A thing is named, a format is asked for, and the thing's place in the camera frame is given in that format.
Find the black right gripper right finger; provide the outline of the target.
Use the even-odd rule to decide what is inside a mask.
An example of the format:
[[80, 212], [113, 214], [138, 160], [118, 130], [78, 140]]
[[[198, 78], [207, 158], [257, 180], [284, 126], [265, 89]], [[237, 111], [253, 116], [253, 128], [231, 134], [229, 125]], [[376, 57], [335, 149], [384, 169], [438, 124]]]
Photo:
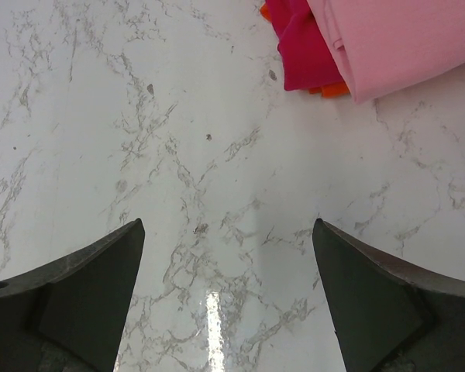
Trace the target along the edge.
[[348, 371], [465, 371], [465, 281], [317, 219], [312, 241]]

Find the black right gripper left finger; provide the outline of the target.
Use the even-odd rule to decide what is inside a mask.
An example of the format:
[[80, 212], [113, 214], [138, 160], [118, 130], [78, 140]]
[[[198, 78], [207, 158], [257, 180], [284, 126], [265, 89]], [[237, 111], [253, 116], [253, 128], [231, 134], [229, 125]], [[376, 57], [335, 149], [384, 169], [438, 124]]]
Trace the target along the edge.
[[144, 239], [136, 219], [0, 281], [0, 371], [112, 371]]

